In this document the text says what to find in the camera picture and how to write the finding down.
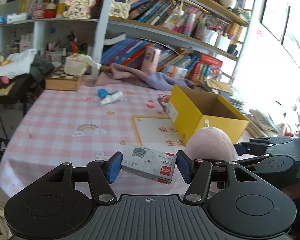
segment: lucky cat figurine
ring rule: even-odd
[[[95,4],[95,0],[66,0],[66,5],[69,8],[63,13],[63,16],[72,20],[90,19],[91,7]]]

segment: blue gripper pad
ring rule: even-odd
[[[234,144],[233,146],[239,156],[241,156],[242,154],[247,152],[247,149],[244,146],[242,146],[241,144]]]
[[[190,172],[190,166],[188,161],[180,154],[180,151],[177,152],[177,167],[183,177],[185,183],[191,183],[192,174]]]
[[[108,182],[114,183],[121,171],[121,162],[123,155],[121,152],[116,152],[106,163],[108,165],[107,180]]]

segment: figurine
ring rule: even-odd
[[[237,0],[220,0],[220,4],[227,9],[232,10],[237,4]]]
[[[95,0],[66,0],[68,10],[63,13],[69,19],[90,19],[90,8],[96,4]]]

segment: orange book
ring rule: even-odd
[[[152,42],[149,41],[146,45],[144,45],[143,47],[141,47],[140,49],[138,49],[135,53],[133,53],[128,59],[126,59],[124,62],[122,62],[122,65],[127,66],[129,65],[132,61],[134,61],[135,59],[137,59],[138,57],[142,56],[145,52],[145,49],[148,46],[151,46]]]

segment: yellow cardboard box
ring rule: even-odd
[[[249,121],[221,95],[174,86],[167,114],[185,143],[202,127],[217,127],[237,143]]]

